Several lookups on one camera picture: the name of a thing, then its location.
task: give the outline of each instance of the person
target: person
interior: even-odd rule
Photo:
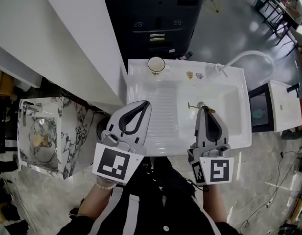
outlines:
[[[287,0],[285,6],[291,17],[285,13],[280,22],[289,23],[296,30],[302,24],[302,4],[300,0]]]
[[[205,234],[238,235],[226,223],[219,185],[208,185],[203,208],[197,204],[193,183],[157,157],[153,170],[144,158],[125,187],[97,178],[78,215],[58,235]]]

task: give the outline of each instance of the small container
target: small container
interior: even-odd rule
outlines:
[[[152,57],[147,62],[147,66],[154,73],[159,73],[165,69],[165,61],[160,57]]]

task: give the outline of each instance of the white cabinet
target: white cabinet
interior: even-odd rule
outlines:
[[[0,47],[102,110],[126,103],[126,71],[104,0],[0,0]]]

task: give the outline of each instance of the white hose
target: white hose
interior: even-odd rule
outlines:
[[[265,80],[269,80],[270,77],[274,74],[274,71],[276,69],[276,66],[274,64],[274,60],[267,54],[263,53],[263,52],[260,52],[260,51],[257,51],[257,50],[248,50],[248,51],[245,51],[245,52],[242,52],[240,53],[239,55],[237,55],[235,58],[233,58],[231,61],[229,61],[227,64],[225,64],[221,70],[224,72],[224,69],[231,66],[233,63],[235,63],[238,59],[240,59],[241,57],[243,56],[247,56],[247,55],[257,55],[257,56],[262,56],[264,58],[267,58],[270,63],[272,64],[273,66],[273,69],[272,69],[272,72],[269,74],[269,76],[267,76],[266,78],[264,78],[263,80],[260,81],[260,85],[263,85],[264,83],[266,83],[267,81]]]

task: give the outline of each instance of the gray floor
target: gray floor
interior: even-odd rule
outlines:
[[[204,2],[189,50],[192,60],[225,64],[245,50],[261,50],[272,56],[276,63],[274,79],[294,84],[300,79],[293,56],[285,57],[290,46],[275,46],[278,39],[272,36],[262,18],[252,10],[254,0],[221,0],[216,13],[210,0]],[[269,73],[270,65],[258,57],[245,57],[235,66],[245,69],[249,89]],[[252,146],[232,151],[235,157],[233,181],[222,185],[228,213],[228,222],[238,231],[241,224],[254,213],[249,226],[241,227],[244,235],[275,234],[291,209],[302,175],[296,173],[296,154],[287,153],[280,162],[280,152],[297,151],[302,140],[282,141],[278,133],[252,135]],[[193,174],[185,156],[170,158],[173,166],[185,177]],[[88,168],[62,181],[23,167],[20,172],[5,173],[15,184],[9,184],[14,202],[40,235],[56,234],[69,222],[68,212],[77,206],[92,187],[95,176]],[[270,208],[276,185],[282,183]],[[202,203],[202,193],[197,192]]]
[[[217,13],[212,1],[205,0],[189,47],[193,52],[191,60],[224,65],[243,51],[259,50],[273,58],[274,80],[290,85],[302,82],[302,72],[298,71],[294,57],[286,56],[293,44],[283,46],[283,42],[289,41],[286,37],[275,45],[279,38],[253,10],[254,1],[221,0]],[[259,56],[243,57],[233,66],[244,69],[248,90],[261,85],[259,82],[272,70],[271,64]]]

